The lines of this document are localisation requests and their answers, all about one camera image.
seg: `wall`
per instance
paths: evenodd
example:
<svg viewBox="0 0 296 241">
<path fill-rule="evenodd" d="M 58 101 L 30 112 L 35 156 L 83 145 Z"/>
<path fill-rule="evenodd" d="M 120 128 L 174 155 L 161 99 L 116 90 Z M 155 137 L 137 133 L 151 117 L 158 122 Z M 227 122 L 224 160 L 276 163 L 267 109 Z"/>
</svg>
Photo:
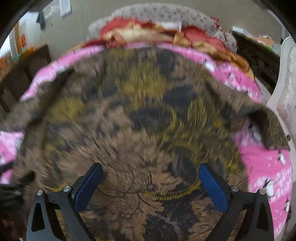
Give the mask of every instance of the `wall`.
<svg viewBox="0 0 296 241">
<path fill-rule="evenodd" d="M 28 46 L 47 43 L 52 58 L 56 59 L 79 42 L 86 40 L 88 26 L 93 21 L 110 15 L 117 8 L 141 2 L 146 1 L 71 0 L 72 14 L 62 19 L 57 9 L 59 1 L 54 0 L 44 10 L 45 15 L 53 10 L 51 17 L 46 20 L 46 29 L 40 31 L 35 15 L 20 24 L 20 35 L 25 33 Z M 218 17 L 221 25 L 228 30 L 235 25 L 253 35 L 269 35 L 276 42 L 281 38 L 281 27 L 278 22 L 251 0 L 160 0 L 160 2 L 181 4 L 208 16 Z"/>
</svg>

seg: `dark wooden cabinet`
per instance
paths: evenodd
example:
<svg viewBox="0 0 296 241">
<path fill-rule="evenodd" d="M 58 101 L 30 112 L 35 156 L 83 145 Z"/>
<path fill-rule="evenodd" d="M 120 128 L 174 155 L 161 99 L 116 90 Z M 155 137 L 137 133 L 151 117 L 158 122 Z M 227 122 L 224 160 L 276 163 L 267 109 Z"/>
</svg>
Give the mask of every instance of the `dark wooden cabinet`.
<svg viewBox="0 0 296 241">
<path fill-rule="evenodd" d="M 13 99 L 18 101 L 29 88 L 37 71 L 50 62 L 48 45 L 44 45 L 25 59 L 20 60 L 0 81 L 0 106 L 6 113 L 10 111 L 10 105 L 3 99 L 5 91 L 8 91 Z"/>
<path fill-rule="evenodd" d="M 249 62 L 254 75 L 272 94 L 279 77 L 280 57 L 242 34 L 233 32 L 233 35 L 237 40 L 237 54 Z"/>
</svg>

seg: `pink bedsheet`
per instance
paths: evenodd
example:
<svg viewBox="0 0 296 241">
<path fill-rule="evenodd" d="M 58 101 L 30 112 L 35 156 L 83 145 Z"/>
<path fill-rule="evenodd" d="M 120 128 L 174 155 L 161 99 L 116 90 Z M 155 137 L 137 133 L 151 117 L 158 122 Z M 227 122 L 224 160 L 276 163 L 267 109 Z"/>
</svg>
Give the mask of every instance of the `pink bedsheet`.
<svg viewBox="0 0 296 241">
<path fill-rule="evenodd" d="M 145 43 L 135 43 L 128 45 L 127 48 L 145 46 L 147 46 Z M 228 63 L 217 65 L 210 56 L 193 49 L 169 44 L 160 44 L 159 47 L 170 49 L 197 63 L 203 64 L 218 81 L 237 91 L 247 91 L 253 101 L 261 102 L 261 93 L 257 84 L 246 77 L 237 67 Z M 29 89 L 24 93 L 20 101 L 34 96 L 38 86 L 45 81 L 53 81 L 58 72 L 65 70 L 81 58 L 98 53 L 103 49 L 103 47 L 97 46 L 79 49 L 42 68 L 35 75 Z M 247 169 L 248 190 L 256 192 L 260 188 L 265 188 L 269 194 L 274 194 L 269 198 L 269 203 L 274 222 L 274 235 L 276 237 L 285 224 L 291 200 L 291 159 L 287 150 L 269 151 L 261 143 L 256 142 L 248 128 L 249 123 L 247 121 L 244 128 L 234 134 L 233 140 L 241 153 L 242 160 Z M 23 132 L 0 132 L 0 164 L 8 163 L 15 159 L 17 148 L 22 141 L 23 135 Z M 0 183 L 9 183 L 11 175 L 12 170 L 4 173 Z"/>
</svg>

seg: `bolt head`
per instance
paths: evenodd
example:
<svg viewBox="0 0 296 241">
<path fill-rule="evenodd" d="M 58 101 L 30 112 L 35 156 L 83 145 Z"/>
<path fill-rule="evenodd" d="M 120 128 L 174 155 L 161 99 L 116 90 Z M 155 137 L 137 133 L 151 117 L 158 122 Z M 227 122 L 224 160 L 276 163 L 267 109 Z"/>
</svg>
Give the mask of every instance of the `bolt head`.
<svg viewBox="0 0 296 241">
<path fill-rule="evenodd" d="M 36 194 L 37 196 L 40 196 L 42 193 L 43 193 L 43 190 L 38 190 Z"/>
<path fill-rule="evenodd" d="M 265 195 L 265 190 L 264 189 L 259 189 L 259 193 L 261 194 L 261 195 Z"/>
<path fill-rule="evenodd" d="M 68 192 L 68 191 L 70 191 L 71 190 L 71 186 L 65 186 L 64 188 L 63 188 L 63 191 L 64 192 Z"/>
<path fill-rule="evenodd" d="M 238 192 L 239 188 L 237 186 L 231 186 L 231 190 L 234 192 Z"/>
</svg>

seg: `patterned blanket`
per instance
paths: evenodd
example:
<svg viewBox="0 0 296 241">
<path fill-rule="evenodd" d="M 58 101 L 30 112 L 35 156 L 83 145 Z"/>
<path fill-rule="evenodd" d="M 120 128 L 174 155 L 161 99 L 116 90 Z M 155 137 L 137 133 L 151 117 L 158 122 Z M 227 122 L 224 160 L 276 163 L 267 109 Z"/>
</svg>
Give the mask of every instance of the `patterned blanket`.
<svg viewBox="0 0 296 241">
<path fill-rule="evenodd" d="M 38 189 L 59 191 L 99 162 L 105 178 L 81 214 L 97 240 L 204 240 L 221 214 L 196 170 L 208 162 L 247 190 L 231 139 L 246 118 L 260 127 L 267 149 L 288 149 L 266 107 L 202 65 L 152 47 L 81 60 L 17 104 L 0 130 L 25 129 L 15 176 L 37 173 L 28 206 Z"/>
</svg>

